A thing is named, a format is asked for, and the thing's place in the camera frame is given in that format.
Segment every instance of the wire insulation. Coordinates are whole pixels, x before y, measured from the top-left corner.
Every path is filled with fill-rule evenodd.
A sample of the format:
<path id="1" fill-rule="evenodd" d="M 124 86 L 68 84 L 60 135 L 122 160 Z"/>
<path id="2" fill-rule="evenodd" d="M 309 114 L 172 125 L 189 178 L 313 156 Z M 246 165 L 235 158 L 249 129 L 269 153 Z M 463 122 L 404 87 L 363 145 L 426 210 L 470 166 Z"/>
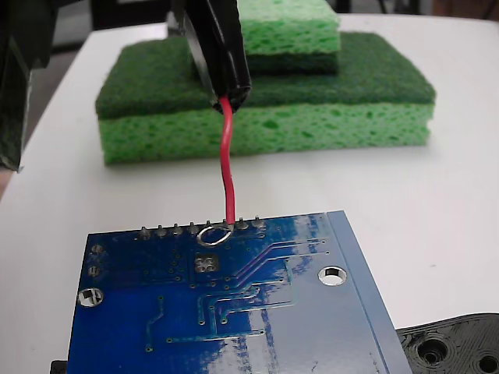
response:
<path id="1" fill-rule="evenodd" d="M 221 109 L 224 112 L 224 130 L 221 136 L 220 165 L 221 177 L 225 188 L 225 219 L 228 224 L 235 223 L 235 195 L 231 174 L 231 140 L 232 140 L 232 106 L 227 97 L 220 98 Z"/>

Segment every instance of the light green sponge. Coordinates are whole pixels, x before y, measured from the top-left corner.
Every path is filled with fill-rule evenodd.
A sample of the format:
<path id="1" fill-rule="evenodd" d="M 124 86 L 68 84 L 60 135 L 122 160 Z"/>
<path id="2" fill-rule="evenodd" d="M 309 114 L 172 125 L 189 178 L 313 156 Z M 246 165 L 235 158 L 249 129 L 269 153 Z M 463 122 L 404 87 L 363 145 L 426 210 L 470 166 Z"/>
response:
<path id="1" fill-rule="evenodd" d="M 238 3 L 251 73 L 336 72 L 339 18 L 325 0 Z"/>
<path id="2" fill-rule="evenodd" d="M 238 9 L 248 55 L 340 49 L 339 18 L 325 0 L 242 0 Z"/>
<path id="3" fill-rule="evenodd" d="M 375 34 L 342 34 L 342 44 L 338 76 L 255 76 L 232 153 L 424 144 L 433 87 Z M 188 57 L 183 38 L 123 51 L 96 103 L 107 163 L 218 155 L 222 117 Z"/>

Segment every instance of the dark green scouring pad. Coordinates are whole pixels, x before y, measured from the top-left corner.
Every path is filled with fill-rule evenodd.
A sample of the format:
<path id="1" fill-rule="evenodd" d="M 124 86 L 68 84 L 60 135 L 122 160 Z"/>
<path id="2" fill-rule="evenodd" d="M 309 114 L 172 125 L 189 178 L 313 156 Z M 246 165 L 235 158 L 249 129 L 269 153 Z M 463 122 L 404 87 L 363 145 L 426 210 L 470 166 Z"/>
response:
<path id="1" fill-rule="evenodd" d="M 426 142 L 433 87 L 383 38 L 341 38 L 338 76 L 253 77 L 234 155 Z M 123 50 L 96 103 L 107 163 L 218 155 L 222 117 L 188 58 L 182 38 Z"/>
<path id="2" fill-rule="evenodd" d="M 245 0 L 238 7 L 253 75 L 337 71 L 339 18 L 324 0 Z"/>

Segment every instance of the white surface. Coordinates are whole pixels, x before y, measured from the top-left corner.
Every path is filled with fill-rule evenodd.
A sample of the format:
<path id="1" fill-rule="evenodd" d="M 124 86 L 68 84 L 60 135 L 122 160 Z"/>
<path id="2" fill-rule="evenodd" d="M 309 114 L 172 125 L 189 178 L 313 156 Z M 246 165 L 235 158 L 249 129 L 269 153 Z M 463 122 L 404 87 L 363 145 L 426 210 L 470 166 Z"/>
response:
<path id="1" fill-rule="evenodd" d="M 238 216 L 345 210 L 397 328 L 499 312 L 499 25 L 344 16 L 342 28 L 385 36 L 435 86 L 428 146 L 236 158 Z M 217 160 L 102 164 L 104 78 L 124 45 L 164 34 L 92 34 L 27 147 L 0 204 L 2 373 L 66 358 L 88 233 L 222 219 Z"/>

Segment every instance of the hole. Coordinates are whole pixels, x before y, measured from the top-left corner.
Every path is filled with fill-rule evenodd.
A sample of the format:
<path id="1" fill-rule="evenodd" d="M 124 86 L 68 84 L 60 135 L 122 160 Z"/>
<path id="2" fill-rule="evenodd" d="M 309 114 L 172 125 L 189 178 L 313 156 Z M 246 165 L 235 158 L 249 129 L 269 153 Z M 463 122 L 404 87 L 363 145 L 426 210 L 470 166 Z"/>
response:
<path id="1" fill-rule="evenodd" d="M 447 346 L 439 340 L 429 339 L 418 347 L 418 355 L 428 365 L 436 365 L 447 357 Z"/>
<path id="2" fill-rule="evenodd" d="M 98 288 L 85 288 L 78 292 L 78 304 L 84 308 L 93 308 L 102 303 L 104 293 Z"/>
<path id="3" fill-rule="evenodd" d="M 499 367 L 499 362 L 497 362 L 495 357 L 485 356 L 480 360 L 478 366 L 483 372 L 496 372 Z"/>
<path id="4" fill-rule="evenodd" d="M 339 286 L 346 282 L 346 272 L 341 267 L 328 266 L 319 272 L 319 280 L 327 286 Z"/>

